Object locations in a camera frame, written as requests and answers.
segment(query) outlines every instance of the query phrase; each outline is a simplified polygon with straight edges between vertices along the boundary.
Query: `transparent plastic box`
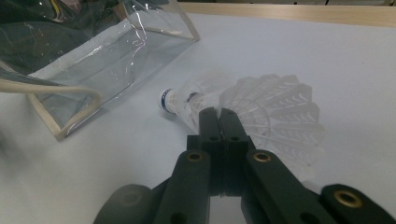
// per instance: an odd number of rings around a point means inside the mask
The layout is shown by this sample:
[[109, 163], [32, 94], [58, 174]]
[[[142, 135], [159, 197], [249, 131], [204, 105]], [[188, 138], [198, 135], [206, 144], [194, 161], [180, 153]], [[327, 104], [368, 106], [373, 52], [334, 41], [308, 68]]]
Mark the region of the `transparent plastic box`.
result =
[[60, 140], [199, 39], [175, 0], [0, 3], [0, 91]]

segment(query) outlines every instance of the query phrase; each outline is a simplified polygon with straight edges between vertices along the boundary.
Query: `white shuttlecock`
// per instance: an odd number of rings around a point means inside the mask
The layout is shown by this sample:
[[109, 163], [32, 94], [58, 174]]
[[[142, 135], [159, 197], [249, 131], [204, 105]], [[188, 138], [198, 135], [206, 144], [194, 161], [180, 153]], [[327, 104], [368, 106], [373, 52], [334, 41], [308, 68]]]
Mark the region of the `white shuttlecock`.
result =
[[274, 152], [300, 181], [313, 178], [311, 164], [324, 154], [318, 146], [324, 129], [318, 123], [319, 108], [312, 102], [312, 88], [299, 83], [296, 76], [244, 77], [228, 89], [225, 80], [229, 79], [191, 79], [179, 91], [163, 91], [159, 105], [180, 116], [196, 133], [202, 109], [231, 109], [256, 148]]
[[219, 107], [234, 111], [256, 148], [274, 152], [300, 180], [314, 177], [311, 164], [323, 156], [324, 129], [312, 88], [296, 76], [245, 77], [224, 91]]

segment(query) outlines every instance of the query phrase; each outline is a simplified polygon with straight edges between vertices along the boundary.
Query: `blue band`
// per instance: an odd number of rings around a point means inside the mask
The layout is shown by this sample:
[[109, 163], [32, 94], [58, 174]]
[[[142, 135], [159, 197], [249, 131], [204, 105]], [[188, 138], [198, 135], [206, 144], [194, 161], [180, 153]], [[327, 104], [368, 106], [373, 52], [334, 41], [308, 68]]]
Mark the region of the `blue band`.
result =
[[172, 112], [170, 112], [170, 111], [168, 110], [168, 108], [166, 108], [166, 104], [165, 104], [166, 95], [167, 95], [168, 92], [171, 91], [171, 90], [172, 90], [172, 89], [169, 89], [169, 90], [166, 90], [166, 91], [163, 92], [163, 96], [161, 97], [161, 106], [163, 107], [163, 110], [164, 110], [164, 111], [173, 114]]

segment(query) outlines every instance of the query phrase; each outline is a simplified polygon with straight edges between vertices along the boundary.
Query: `white table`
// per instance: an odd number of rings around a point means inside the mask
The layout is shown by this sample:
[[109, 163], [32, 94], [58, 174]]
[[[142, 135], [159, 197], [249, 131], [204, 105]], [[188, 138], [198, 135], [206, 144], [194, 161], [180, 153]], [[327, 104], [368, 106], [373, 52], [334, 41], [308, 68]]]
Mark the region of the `white table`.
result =
[[[92, 223], [109, 195], [155, 187], [185, 150], [184, 124], [157, 94], [206, 72], [296, 75], [313, 87], [327, 157], [304, 183], [342, 183], [396, 217], [393, 28], [191, 14], [202, 40], [139, 90], [61, 143], [23, 95], [0, 95], [0, 223]], [[212, 200], [211, 223], [243, 223], [235, 198]]]

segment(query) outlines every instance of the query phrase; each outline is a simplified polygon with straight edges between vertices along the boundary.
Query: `plastic packaging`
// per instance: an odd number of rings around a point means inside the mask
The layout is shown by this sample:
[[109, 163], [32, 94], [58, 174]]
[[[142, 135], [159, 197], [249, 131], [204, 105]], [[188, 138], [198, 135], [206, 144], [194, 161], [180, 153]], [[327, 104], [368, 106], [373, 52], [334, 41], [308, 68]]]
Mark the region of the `plastic packaging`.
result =
[[[231, 109], [256, 148], [273, 151], [300, 181], [314, 177], [311, 165], [324, 155], [318, 146], [324, 129], [318, 123], [319, 108], [312, 102], [311, 87], [299, 83], [296, 76], [266, 75], [240, 78], [218, 95], [214, 92], [221, 85], [212, 80], [201, 79], [194, 85], [191, 80], [180, 91], [163, 92], [161, 107], [176, 113], [196, 133], [199, 111], [209, 106]], [[210, 90], [208, 95], [203, 87]]]
[[176, 0], [6, 0], [0, 8], [8, 11], [0, 91], [28, 93], [57, 139], [199, 39]]

